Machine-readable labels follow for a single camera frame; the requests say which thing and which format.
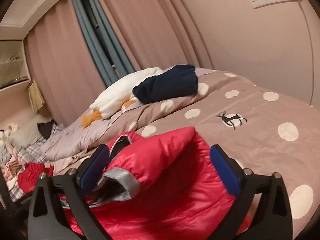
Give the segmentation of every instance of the folded navy clothing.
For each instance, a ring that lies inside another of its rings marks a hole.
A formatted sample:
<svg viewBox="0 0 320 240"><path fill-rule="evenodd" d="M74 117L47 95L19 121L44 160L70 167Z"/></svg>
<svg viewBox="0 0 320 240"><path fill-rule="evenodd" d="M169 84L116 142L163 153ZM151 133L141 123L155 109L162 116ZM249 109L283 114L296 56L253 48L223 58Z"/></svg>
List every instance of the folded navy clothing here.
<svg viewBox="0 0 320 240"><path fill-rule="evenodd" d="M167 72L152 76L133 88L132 93L143 104L197 93L198 77L193 65L176 65Z"/></svg>

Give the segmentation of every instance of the power cord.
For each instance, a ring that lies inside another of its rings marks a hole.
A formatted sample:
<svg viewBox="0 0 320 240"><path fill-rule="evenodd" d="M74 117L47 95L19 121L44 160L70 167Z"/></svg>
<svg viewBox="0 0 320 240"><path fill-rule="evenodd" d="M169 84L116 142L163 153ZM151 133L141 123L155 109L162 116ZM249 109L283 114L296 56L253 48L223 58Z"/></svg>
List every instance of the power cord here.
<svg viewBox="0 0 320 240"><path fill-rule="evenodd" d="M307 28L308 28L308 32L309 32L309 39L310 39L310 46L311 46L311 56L312 56L312 94L311 94L311 100L310 100L310 104L312 103L313 100L313 94L315 92L315 57L314 57L314 52L313 52L313 45L312 45L312 38L311 38L311 32L310 32L310 27L309 27L309 23L306 17L306 14L303 10L303 7L301 5L300 0L297 0L299 7L303 13L304 19L306 20L306 24L307 24Z"/></svg>

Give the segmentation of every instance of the deer print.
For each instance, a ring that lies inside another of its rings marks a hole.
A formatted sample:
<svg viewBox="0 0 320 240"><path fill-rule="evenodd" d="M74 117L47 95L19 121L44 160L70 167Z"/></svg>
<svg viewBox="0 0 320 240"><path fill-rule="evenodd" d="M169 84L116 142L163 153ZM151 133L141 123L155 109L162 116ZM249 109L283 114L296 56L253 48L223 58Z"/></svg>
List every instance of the deer print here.
<svg viewBox="0 0 320 240"><path fill-rule="evenodd" d="M247 119L245 119L244 117L240 117L238 114L234 115L233 117L226 117L226 113L227 112L222 112L220 114L217 115L217 117L220 117L222 119L222 121L227 125L227 126L232 126L233 130L236 129L234 123L232 122L232 120L239 120L240 121L240 125L242 125L242 121L241 119L245 120L246 122L248 121Z"/></svg>

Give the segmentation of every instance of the plaid sheet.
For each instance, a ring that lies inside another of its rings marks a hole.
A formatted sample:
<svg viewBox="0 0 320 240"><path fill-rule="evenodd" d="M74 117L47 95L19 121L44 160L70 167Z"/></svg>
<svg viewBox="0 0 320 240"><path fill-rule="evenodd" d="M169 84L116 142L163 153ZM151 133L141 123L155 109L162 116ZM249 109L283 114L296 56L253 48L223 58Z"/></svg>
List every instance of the plaid sheet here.
<svg viewBox="0 0 320 240"><path fill-rule="evenodd" d="M51 135L61 132L65 128L64 125L53 125L51 130ZM39 148L43 145L47 140L41 136L34 144L31 144L26 147L22 147L18 152L18 158L20 158L22 162L22 168L17 173L16 177L24 171L24 164L33 162L33 163L46 163L47 160L44 158L43 155L39 152ZM12 201L16 201L21 198L24 193L22 189L18 185L18 180L14 187L10 190L10 197Z"/></svg>

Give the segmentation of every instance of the red clothing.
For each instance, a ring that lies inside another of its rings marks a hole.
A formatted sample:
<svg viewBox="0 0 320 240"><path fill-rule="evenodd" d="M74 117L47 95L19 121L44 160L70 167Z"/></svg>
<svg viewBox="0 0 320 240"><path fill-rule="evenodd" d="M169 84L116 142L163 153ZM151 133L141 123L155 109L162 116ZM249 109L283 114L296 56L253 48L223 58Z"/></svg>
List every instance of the red clothing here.
<svg viewBox="0 0 320 240"><path fill-rule="evenodd" d="M107 168L129 171L140 183L134 198L111 202L91 211L115 240L207 239L232 206L209 159L209 146L187 127L143 138L133 132L125 147ZM69 211L74 231L81 233ZM246 219L241 231L249 226Z"/></svg>
<svg viewBox="0 0 320 240"><path fill-rule="evenodd" d="M45 172L48 176L53 175L54 167L45 168L42 163L25 163L25 170L18 175L18 184L23 193L34 190L38 177Z"/></svg>

